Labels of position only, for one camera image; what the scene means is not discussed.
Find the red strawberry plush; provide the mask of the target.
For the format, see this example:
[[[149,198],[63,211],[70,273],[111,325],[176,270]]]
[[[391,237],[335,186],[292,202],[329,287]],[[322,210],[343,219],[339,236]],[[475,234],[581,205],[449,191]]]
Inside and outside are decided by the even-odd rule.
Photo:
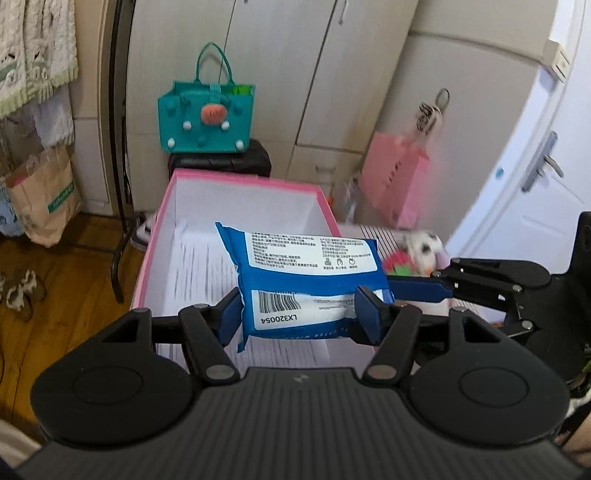
[[[414,276],[417,273],[411,256],[405,250],[394,251],[384,258],[383,267],[388,275]]]

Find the white brown plush toy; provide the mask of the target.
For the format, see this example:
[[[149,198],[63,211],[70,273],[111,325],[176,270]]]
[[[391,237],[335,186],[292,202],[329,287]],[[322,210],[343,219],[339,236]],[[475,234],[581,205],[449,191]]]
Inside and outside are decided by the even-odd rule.
[[[450,257],[438,235],[429,230],[417,230],[404,236],[406,250],[418,275],[429,277],[434,271],[446,268]]]

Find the blue wet wipes pack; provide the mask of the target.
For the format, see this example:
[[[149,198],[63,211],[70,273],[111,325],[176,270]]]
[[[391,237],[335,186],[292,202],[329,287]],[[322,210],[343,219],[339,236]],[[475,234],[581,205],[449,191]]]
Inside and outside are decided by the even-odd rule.
[[[348,337],[355,293],[394,302],[373,239],[243,232],[216,225],[238,273],[242,341]]]

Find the striped table cloth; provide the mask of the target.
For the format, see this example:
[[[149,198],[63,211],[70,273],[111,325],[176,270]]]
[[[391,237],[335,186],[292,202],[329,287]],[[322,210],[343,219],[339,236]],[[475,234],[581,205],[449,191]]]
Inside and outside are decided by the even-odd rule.
[[[406,250],[405,232],[385,227],[376,227],[361,224],[339,223],[339,231],[342,237],[373,239],[377,242],[378,254],[383,262],[384,258],[397,250]]]

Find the pink cardboard box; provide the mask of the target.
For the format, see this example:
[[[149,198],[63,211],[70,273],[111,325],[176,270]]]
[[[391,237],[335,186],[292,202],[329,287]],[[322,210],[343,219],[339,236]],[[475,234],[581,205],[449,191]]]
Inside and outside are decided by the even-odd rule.
[[[228,300],[219,338],[250,367],[363,370],[374,347],[353,341],[359,286],[432,315],[453,306],[424,287],[395,290],[449,265],[428,231],[339,225],[317,187],[177,170],[156,214],[132,304],[172,316]]]

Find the white door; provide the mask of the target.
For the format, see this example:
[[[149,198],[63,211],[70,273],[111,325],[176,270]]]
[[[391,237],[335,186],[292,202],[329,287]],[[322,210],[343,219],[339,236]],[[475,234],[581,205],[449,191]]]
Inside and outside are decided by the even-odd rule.
[[[542,73],[515,134],[475,205],[447,243],[456,257],[530,260],[552,273],[570,262],[590,208],[590,4],[575,4],[569,73]],[[546,102],[539,119],[535,99]]]

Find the pink paper gift bag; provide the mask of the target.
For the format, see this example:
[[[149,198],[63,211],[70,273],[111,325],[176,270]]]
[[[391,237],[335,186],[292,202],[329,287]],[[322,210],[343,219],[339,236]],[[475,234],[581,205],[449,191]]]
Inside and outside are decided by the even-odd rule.
[[[384,222],[414,229],[430,165],[423,134],[376,132],[363,161],[360,190]]]

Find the black clothes rack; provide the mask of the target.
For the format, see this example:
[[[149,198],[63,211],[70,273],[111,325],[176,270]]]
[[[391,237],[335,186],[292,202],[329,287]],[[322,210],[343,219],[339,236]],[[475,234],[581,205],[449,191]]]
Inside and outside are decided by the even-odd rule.
[[[125,300],[120,282],[119,266],[123,253],[136,228],[133,210],[131,184],[127,167],[127,70],[130,38],[135,2],[129,0],[112,1],[114,6],[112,29],[110,33],[108,56],[108,138],[109,153],[113,172],[117,214],[122,234],[115,248],[111,266],[110,280],[115,300],[122,304]]]

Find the black suitcase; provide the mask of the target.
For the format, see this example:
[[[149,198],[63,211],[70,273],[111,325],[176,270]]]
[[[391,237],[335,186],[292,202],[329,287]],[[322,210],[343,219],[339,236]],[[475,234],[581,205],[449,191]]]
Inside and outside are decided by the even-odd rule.
[[[235,153],[171,153],[168,158],[168,176],[176,169],[207,170],[222,173],[256,175],[270,178],[270,155],[256,139],[250,140],[249,149]]]

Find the brown paper bag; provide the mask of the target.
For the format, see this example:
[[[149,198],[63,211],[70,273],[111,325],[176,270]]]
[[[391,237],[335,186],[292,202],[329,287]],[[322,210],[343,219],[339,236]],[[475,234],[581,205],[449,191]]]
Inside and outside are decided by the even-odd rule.
[[[6,180],[16,216],[27,237],[52,247],[82,207],[72,163],[64,145],[29,158]]]

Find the teal felt tote bag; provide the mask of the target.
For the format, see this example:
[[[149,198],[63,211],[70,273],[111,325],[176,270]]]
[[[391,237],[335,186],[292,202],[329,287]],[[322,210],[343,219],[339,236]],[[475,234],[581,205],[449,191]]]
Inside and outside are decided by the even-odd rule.
[[[226,72],[226,82],[200,80],[201,60],[215,49]],[[161,148],[167,153],[243,153],[249,149],[256,87],[238,84],[221,47],[209,42],[199,52],[195,79],[175,81],[157,100]]]

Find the beige wardrobe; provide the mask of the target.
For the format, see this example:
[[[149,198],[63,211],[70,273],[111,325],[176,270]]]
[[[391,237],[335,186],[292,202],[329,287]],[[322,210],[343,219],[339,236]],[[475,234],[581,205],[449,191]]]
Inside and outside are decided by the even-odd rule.
[[[273,177],[325,192],[360,165],[407,40],[413,1],[139,1],[127,64],[134,208],[158,207],[168,181],[157,99],[174,81],[256,86],[252,136]]]

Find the cream green knit cardigan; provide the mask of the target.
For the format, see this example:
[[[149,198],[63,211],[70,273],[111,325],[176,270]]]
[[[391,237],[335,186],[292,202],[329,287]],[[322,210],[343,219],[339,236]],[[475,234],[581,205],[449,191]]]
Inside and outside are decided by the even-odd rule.
[[[1,3],[1,116],[48,100],[79,74],[75,3]]]

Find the wall hook with keyring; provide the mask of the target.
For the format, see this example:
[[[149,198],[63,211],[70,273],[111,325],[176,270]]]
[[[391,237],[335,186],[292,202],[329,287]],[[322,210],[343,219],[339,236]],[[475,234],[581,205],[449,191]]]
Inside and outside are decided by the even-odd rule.
[[[416,113],[415,126],[419,132],[429,136],[443,122],[443,116],[451,100],[451,93],[442,88],[436,95],[434,103],[422,102]]]

